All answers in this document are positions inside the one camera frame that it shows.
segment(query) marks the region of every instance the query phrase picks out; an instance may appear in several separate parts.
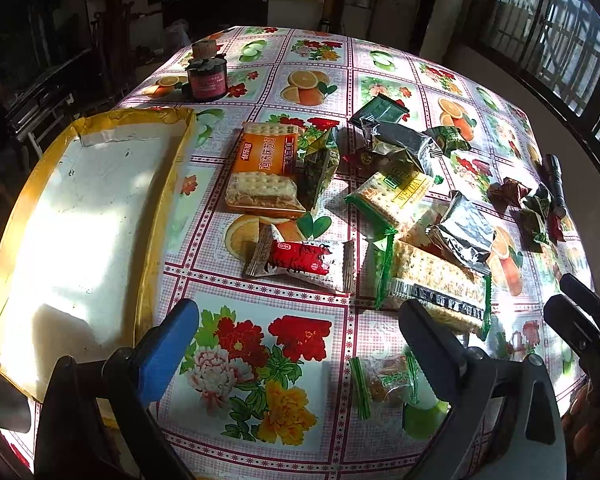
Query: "red snack wrapper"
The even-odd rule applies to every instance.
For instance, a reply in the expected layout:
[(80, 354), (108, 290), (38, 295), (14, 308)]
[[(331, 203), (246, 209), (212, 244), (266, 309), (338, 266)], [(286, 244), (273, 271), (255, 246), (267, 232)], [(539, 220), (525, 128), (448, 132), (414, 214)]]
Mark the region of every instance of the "red snack wrapper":
[(350, 292), (353, 240), (285, 242), (275, 225), (262, 227), (245, 274), (253, 278), (289, 274), (333, 292)]
[(490, 198), (501, 200), (513, 207), (522, 208), (520, 201), (531, 192), (531, 189), (524, 186), (514, 178), (506, 176), (501, 186), (490, 190)]

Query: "window frame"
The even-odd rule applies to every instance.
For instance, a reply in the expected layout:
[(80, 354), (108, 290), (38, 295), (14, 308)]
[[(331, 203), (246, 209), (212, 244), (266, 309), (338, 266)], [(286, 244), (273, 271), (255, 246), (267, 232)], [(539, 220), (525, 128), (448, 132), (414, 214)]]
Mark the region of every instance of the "window frame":
[[(542, 83), (541, 79), (533, 73), (526, 70), (530, 49), (533, 50), (537, 44), (544, 27), (541, 18), (546, 19), (549, 2), (551, 0), (539, 0), (540, 4), (536, 8), (534, 17), (529, 28), (529, 34), (518, 61), (507, 57), (502, 52), (486, 44), (483, 40), (484, 24), (489, 23), (490, 17), (494, 12), (498, 0), (472, 0), (468, 11), (469, 16), (466, 22), (462, 39), (476, 52), (495, 63), (506, 73), (519, 82), (527, 91), (531, 92), (542, 104), (547, 107), (560, 123), (568, 129), (573, 137), (581, 145), (587, 156), (600, 173), (600, 141), (596, 138), (596, 133), (600, 127), (600, 76), (594, 86), (594, 89), (578, 116), (569, 106), (557, 96), (548, 86)], [(482, 24), (479, 30), (469, 30), (471, 24)]]

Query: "barcode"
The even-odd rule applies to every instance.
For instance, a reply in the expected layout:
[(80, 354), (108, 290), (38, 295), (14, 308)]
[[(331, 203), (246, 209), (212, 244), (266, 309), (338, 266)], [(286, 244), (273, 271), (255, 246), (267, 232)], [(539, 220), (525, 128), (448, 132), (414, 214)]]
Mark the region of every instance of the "barcode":
[(448, 308), (449, 310), (459, 312), (460, 314), (475, 317), (475, 319), (482, 320), (484, 317), (484, 309), (479, 306), (456, 300), (456, 298), (441, 294), (426, 286), (411, 283), (407, 280), (400, 280), (398, 278), (392, 279), (389, 283), (389, 296), (398, 296), (405, 300), (415, 298), (416, 300), (426, 301), (427, 303)]

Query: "pink label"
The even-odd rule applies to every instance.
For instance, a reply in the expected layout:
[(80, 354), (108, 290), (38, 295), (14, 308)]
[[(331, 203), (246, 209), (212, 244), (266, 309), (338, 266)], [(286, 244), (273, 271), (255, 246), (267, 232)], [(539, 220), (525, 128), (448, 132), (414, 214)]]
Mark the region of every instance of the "pink label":
[(213, 75), (189, 75), (191, 93), (195, 99), (209, 99), (223, 94), (226, 91), (224, 73)]

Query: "green apple print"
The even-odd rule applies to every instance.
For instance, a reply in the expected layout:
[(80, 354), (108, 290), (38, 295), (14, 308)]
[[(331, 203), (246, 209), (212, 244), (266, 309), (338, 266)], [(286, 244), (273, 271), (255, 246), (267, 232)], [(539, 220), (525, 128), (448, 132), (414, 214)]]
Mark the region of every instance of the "green apple print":
[(484, 88), (480, 88), (478, 86), (478, 88), (476, 88), (476, 90), (478, 91), (478, 94), (480, 94), (480, 97), (482, 98), (484, 104), (486, 104), (494, 112), (500, 111), (500, 109), (498, 108), (498, 105), (493, 101), (493, 99), (491, 99), (491, 96)]
[(394, 58), (391, 54), (382, 52), (382, 50), (372, 50), (369, 55), (374, 65), (388, 72), (395, 72)]
[(266, 46), (267, 42), (265, 40), (251, 41), (251, 43), (246, 44), (240, 53), (240, 62), (250, 63), (256, 61), (262, 56), (262, 51)]
[(220, 108), (208, 108), (196, 114), (196, 125), (194, 132), (198, 134), (194, 148), (202, 146), (211, 137), (214, 125), (224, 119), (224, 110)]

